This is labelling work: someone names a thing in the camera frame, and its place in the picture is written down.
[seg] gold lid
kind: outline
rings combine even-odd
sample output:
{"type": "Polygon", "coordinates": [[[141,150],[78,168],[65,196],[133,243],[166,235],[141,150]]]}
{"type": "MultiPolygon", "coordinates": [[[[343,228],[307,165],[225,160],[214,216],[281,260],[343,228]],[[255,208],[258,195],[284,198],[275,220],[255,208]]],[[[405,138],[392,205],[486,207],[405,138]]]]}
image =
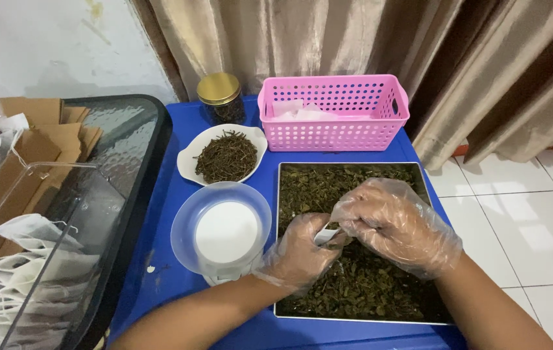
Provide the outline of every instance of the gold lid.
{"type": "Polygon", "coordinates": [[[207,105],[224,105],[240,94],[240,82],[228,73],[208,74],[198,83],[197,93],[198,99],[207,105]]]}

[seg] hand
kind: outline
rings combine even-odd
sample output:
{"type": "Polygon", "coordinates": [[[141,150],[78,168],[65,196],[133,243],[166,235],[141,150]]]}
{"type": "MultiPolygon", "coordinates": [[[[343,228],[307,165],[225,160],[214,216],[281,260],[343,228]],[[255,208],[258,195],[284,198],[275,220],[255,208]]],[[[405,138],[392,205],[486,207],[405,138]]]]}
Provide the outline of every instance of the hand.
{"type": "Polygon", "coordinates": [[[314,242],[316,234],[329,219],[330,215],[319,213],[296,216],[283,238],[264,254],[264,266],[253,274],[291,292],[306,292],[331,267],[343,249],[344,234],[336,235],[319,247],[314,242]]]}
{"type": "Polygon", "coordinates": [[[339,199],[331,221],[423,279],[455,267],[462,240],[404,181],[370,178],[339,199]]]}

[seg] clear plastic container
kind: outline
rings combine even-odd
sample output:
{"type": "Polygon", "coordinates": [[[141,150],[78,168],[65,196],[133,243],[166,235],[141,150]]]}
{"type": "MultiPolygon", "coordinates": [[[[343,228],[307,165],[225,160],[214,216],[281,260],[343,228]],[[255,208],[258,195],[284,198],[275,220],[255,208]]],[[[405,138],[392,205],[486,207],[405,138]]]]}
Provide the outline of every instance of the clear plastic container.
{"type": "Polygon", "coordinates": [[[23,170],[0,201],[0,267],[7,268],[0,274],[0,349],[56,349],[90,322],[86,310],[101,301],[94,290],[124,204],[94,165],[23,170]],[[45,229],[15,225],[23,214],[45,229]]]}
{"type": "Polygon", "coordinates": [[[254,188],[239,182],[216,182],[195,192],[181,206],[171,227],[172,251],[188,270],[204,276],[230,276],[248,266],[268,239],[272,212],[265,198],[254,188]],[[239,259],[215,262],[197,248],[197,227],[210,209],[222,203],[240,203],[253,212],[257,220],[257,235],[250,248],[239,259]]]}

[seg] table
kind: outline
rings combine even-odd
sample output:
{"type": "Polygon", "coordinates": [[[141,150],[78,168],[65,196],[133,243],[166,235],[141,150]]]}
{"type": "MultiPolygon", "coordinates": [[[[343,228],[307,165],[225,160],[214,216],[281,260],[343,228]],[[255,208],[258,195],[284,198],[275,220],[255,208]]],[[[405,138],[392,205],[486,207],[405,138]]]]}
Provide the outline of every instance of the table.
{"type": "MultiPolygon", "coordinates": [[[[246,123],[261,126],[257,97],[245,97],[246,123]]],[[[170,230],[176,212],[200,186],[185,180],[175,168],[180,149],[185,148],[201,131],[210,126],[200,102],[167,106],[174,131],[162,162],[148,212],[134,248],[116,313],[110,325],[110,340],[116,339],[129,325],[156,306],[207,288],[199,274],[179,264],[172,253],[170,230]],[[148,273],[147,267],[155,267],[148,273]]],[[[257,171],[245,183],[256,188],[276,217],[278,164],[282,162],[404,162],[417,161],[406,133],[401,129],[384,152],[271,152],[267,151],[257,171]]],[[[432,204],[449,222],[426,176],[432,204]]],[[[274,242],[274,227],[268,245],[274,242]]],[[[453,326],[388,322],[353,322],[297,320],[277,318],[271,308],[244,323],[213,349],[466,349],[464,339],[453,326]]]]}

